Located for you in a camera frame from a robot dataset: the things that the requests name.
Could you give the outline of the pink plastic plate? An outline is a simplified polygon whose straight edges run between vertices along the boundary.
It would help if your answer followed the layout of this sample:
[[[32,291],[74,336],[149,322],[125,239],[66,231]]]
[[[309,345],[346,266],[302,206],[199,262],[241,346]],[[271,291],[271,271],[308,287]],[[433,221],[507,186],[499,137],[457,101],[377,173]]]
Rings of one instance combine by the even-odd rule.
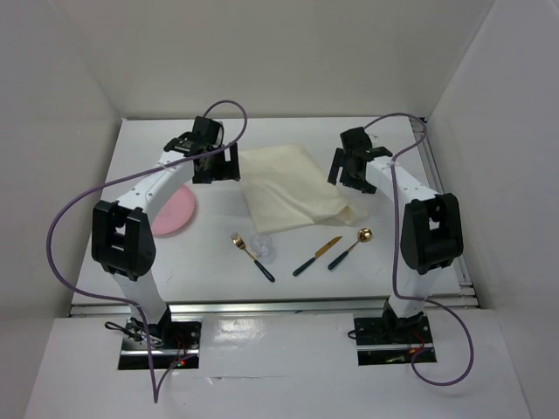
[[[152,233],[158,237],[176,233],[194,216],[196,205],[194,193],[183,185],[158,211],[151,224]]]

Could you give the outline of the gold knife green handle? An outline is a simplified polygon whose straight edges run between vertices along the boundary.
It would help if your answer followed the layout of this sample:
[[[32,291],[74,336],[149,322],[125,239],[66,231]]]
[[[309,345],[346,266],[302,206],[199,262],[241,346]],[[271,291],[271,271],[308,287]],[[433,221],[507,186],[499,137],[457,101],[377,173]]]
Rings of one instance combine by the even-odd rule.
[[[297,269],[293,271],[293,276],[299,276],[303,271],[305,271],[311,264],[313,264],[318,258],[320,258],[325,252],[331,249],[336,243],[338,243],[342,239],[342,236],[334,237],[329,242],[324,244],[315,254],[308,259],[305,263],[299,266]]]

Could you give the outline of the cream cloth placemat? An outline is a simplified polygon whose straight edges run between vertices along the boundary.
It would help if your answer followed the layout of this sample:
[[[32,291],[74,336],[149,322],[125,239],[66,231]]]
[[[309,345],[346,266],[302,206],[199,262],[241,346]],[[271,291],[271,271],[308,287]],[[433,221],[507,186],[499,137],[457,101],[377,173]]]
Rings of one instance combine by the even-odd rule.
[[[368,215],[327,181],[299,144],[242,151],[239,166],[247,207],[260,234],[320,223],[351,225]]]

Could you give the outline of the gold spoon green handle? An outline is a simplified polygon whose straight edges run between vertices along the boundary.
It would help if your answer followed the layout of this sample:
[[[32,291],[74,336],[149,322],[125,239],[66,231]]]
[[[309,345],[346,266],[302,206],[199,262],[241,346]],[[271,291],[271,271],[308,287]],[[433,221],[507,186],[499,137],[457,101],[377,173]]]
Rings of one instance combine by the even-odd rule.
[[[329,271],[334,270],[358,244],[367,243],[372,237],[373,237],[373,233],[371,229],[369,228],[360,229],[357,233],[356,241],[328,265],[328,270]]]

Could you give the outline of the clear plastic cup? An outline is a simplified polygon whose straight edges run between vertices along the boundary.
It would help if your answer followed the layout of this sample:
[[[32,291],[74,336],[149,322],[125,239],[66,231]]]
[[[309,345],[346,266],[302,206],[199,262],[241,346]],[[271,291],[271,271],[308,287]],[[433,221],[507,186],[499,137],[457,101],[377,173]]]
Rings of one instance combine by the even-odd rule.
[[[250,239],[250,247],[256,259],[262,264],[269,264],[275,259],[275,248],[270,235],[255,234]]]

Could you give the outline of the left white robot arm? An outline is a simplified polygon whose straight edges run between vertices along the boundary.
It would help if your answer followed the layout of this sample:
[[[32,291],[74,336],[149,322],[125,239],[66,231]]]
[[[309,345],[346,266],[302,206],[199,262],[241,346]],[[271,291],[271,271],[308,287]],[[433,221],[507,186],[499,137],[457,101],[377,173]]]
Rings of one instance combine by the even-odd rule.
[[[111,275],[128,301],[131,322],[153,348],[172,338],[171,314],[160,296],[152,273],[156,248],[152,223],[162,207],[188,181],[211,183],[238,180],[238,152],[209,157],[224,145],[224,127],[207,117],[195,118],[189,132],[163,148],[155,172],[113,202],[93,208],[92,258]]]

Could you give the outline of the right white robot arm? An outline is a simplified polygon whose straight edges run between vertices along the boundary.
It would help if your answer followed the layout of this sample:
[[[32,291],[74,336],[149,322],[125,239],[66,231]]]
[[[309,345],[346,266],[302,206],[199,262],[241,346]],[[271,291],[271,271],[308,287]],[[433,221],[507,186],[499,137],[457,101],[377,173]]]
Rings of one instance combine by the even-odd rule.
[[[459,202],[440,194],[392,161],[385,147],[375,147],[362,127],[341,133],[328,182],[363,193],[382,192],[397,204],[398,256],[396,282],[384,304],[381,331],[391,342],[402,341],[424,317],[424,302],[441,272],[464,249]]]

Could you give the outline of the gold fork green handle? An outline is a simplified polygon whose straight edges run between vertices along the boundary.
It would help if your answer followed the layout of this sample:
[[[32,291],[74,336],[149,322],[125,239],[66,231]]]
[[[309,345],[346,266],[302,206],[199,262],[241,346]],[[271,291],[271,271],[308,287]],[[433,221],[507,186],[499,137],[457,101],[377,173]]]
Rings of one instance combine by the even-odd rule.
[[[269,282],[275,282],[275,277],[248,251],[245,241],[238,233],[234,232],[231,235],[231,240],[238,249],[248,255],[251,261],[258,267]]]

